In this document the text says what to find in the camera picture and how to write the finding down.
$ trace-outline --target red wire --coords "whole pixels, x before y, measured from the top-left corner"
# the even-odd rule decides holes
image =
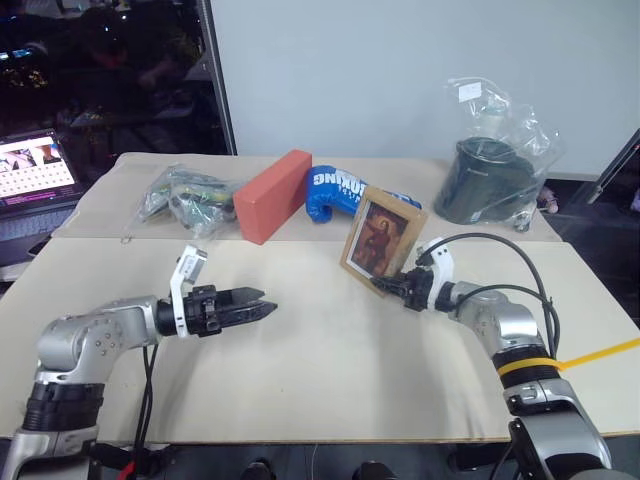
[[[133,473],[133,469],[135,468],[135,466],[136,466],[136,462],[134,461],[129,462],[127,466],[124,467],[124,469],[118,475],[118,480],[127,480],[129,478],[129,475]]]

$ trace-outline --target laptop keyboard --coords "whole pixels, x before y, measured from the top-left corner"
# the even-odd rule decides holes
[[[2,220],[0,222],[0,241],[53,232],[62,225],[71,212],[73,212],[73,208]]]

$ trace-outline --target laptop screen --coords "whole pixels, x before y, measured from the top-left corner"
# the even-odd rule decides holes
[[[0,210],[82,193],[53,131],[0,140]]]

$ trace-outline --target white wall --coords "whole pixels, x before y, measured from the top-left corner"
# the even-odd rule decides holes
[[[639,0],[212,0],[241,155],[451,158],[451,77],[560,129],[599,174],[640,125]]]

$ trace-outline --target white bracket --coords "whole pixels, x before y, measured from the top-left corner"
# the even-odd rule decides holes
[[[193,245],[187,245],[171,276],[171,303],[173,316],[176,320],[176,333],[180,338],[189,336],[187,320],[184,315],[184,303],[182,302],[182,285],[184,283],[195,284],[206,261],[207,252],[198,250]]]
[[[428,247],[435,245],[442,240],[442,237],[434,238],[428,244]],[[455,264],[453,257],[447,245],[441,245],[431,252],[431,258],[433,259],[433,265],[431,271],[433,272],[433,285],[429,290],[429,297],[427,298],[427,308],[429,310],[436,309],[436,300],[440,294],[440,290],[446,282],[450,282],[453,279],[453,269]]]

